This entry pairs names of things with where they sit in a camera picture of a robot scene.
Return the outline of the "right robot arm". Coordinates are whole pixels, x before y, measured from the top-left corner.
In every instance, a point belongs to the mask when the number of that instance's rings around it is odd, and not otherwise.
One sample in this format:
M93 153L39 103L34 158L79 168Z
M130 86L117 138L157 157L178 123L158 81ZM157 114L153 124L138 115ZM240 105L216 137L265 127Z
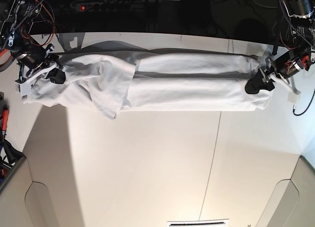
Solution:
M9 52L20 67L16 83L43 77L54 84L65 82L65 67L59 56L53 54L51 43L57 34L55 18L47 11L48 18L42 21L52 27L44 43L37 42L30 34L35 19L41 16L46 0L0 0L0 52Z

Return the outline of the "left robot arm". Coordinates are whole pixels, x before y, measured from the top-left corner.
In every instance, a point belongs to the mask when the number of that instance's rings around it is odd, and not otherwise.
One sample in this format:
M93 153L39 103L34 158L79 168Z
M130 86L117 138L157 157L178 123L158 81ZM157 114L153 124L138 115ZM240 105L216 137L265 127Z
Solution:
M315 63L315 0L278 0L273 51L245 85L247 94L274 90L275 82L289 79Z

